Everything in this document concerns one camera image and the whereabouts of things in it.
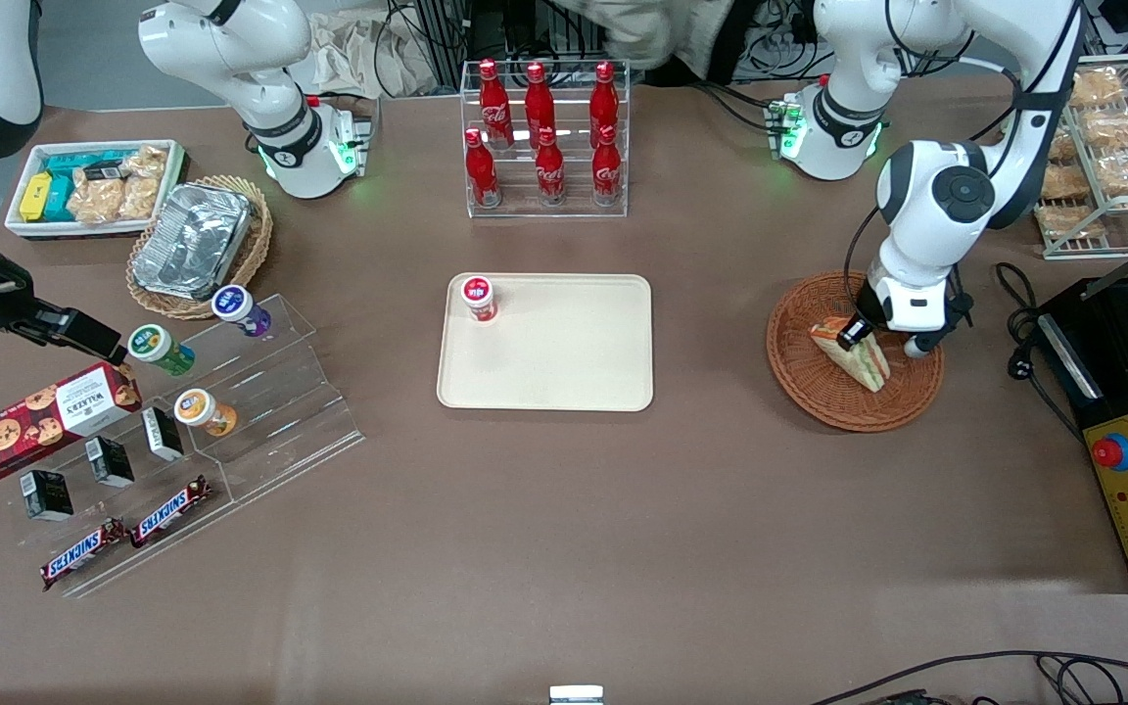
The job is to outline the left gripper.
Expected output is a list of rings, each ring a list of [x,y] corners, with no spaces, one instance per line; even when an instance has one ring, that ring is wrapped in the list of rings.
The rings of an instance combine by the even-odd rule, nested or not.
[[[926,264],[880,254],[866,271],[866,316],[854,312],[836,333],[836,345],[849,352],[878,327],[897,333],[929,334],[949,327],[946,281],[952,264]]]

